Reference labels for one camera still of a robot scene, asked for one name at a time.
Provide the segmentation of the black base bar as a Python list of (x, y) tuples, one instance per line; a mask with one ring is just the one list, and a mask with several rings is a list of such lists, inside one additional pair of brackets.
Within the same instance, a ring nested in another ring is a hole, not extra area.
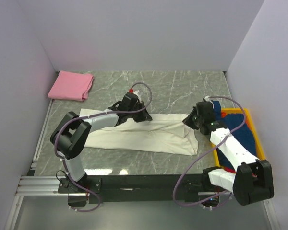
[[(89, 175), (82, 186), (99, 195), (102, 202), (170, 201), (179, 177), (178, 174)], [(192, 203), (222, 191), (204, 182), (201, 174), (188, 174), (177, 188), (176, 200)]]

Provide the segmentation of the aluminium frame rail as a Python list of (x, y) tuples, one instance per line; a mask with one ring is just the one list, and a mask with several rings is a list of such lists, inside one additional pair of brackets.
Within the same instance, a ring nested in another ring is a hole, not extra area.
[(16, 196), (54, 196), (57, 195), (59, 181), (55, 176), (34, 176), (38, 163), (35, 154), (27, 176), (22, 176), (15, 195)]

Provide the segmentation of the blue t shirt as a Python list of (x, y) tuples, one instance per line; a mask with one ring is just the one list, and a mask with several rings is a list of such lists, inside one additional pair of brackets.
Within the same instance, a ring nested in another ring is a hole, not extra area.
[[(220, 102), (213, 101), (213, 105), (214, 105), (214, 114), (215, 114), (216, 119), (224, 121), (221, 118), (222, 109), (221, 109)], [(245, 123), (240, 129), (235, 131), (233, 133), (233, 136), (247, 151), (249, 151), (252, 155), (257, 156), (255, 139), (247, 123)], [(220, 149), (216, 149), (216, 151), (217, 151), (220, 166), (223, 167), (228, 172), (235, 172), (234, 167), (229, 162), (229, 160), (225, 157), (223, 152)]]

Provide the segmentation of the white t shirt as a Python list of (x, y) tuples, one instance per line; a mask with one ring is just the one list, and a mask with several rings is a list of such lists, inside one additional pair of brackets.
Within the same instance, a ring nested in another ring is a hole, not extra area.
[(183, 124), (186, 114), (151, 114), (152, 121), (106, 127), (88, 135), (86, 148), (138, 150), (194, 156), (198, 141), (194, 130)]

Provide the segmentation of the folded pink t shirt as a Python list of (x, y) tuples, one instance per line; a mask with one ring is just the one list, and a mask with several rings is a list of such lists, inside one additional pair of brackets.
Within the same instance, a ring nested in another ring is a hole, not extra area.
[(57, 100), (84, 101), (88, 99), (94, 76), (90, 73), (74, 73), (61, 70), (48, 93), (48, 98)]

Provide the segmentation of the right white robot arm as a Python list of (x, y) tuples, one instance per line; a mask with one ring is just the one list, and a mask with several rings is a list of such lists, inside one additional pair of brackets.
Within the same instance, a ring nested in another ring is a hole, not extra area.
[(214, 109), (218, 104), (209, 98), (203, 99), (183, 120), (186, 126), (208, 136), (214, 145), (213, 149), (219, 149), (234, 169), (233, 173), (217, 166), (203, 170), (202, 188), (212, 191), (219, 187), (230, 191), (242, 206), (273, 198), (275, 193), (271, 164), (253, 155), (234, 134), (246, 125), (245, 110), (240, 110), (241, 123), (229, 128), (225, 121), (218, 119), (215, 114)]

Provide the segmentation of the yellow plastic bin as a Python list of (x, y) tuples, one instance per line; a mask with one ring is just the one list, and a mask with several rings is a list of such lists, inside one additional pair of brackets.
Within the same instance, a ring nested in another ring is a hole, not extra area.
[[(247, 109), (244, 109), (244, 112), (246, 114), (246, 122), (239, 130), (233, 133), (233, 136), (252, 155), (264, 160), (266, 157), (251, 116)], [(242, 111), (238, 108), (214, 108), (214, 114), (218, 120), (223, 120), (230, 130), (240, 125), (244, 118)], [(213, 157), (216, 166), (220, 166), (229, 172), (235, 172), (234, 167), (219, 149), (213, 151)]]

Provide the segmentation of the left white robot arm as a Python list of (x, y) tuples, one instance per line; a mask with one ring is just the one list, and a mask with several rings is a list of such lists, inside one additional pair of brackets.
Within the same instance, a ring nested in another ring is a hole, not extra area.
[(88, 135), (106, 127), (116, 127), (128, 119), (134, 122), (152, 121), (139, 91), (129, 90), (121, 101), (114, 103), (106, 110), (94, 114), (80, 116), (68, 112), (50, 137), (55, 154), (63, 161), (69, 187), (74, 192), (82, 192), (90, 187), (82, 161), (79, 157), (84, 149)]

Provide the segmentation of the orange t shirt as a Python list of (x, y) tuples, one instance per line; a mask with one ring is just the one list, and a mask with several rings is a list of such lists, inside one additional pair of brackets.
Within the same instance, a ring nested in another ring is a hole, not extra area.
[(234, 112), (221, 112), (221, 118), (224, 120), (229, 129), (238, 127), (244, 120), (244, 115)]

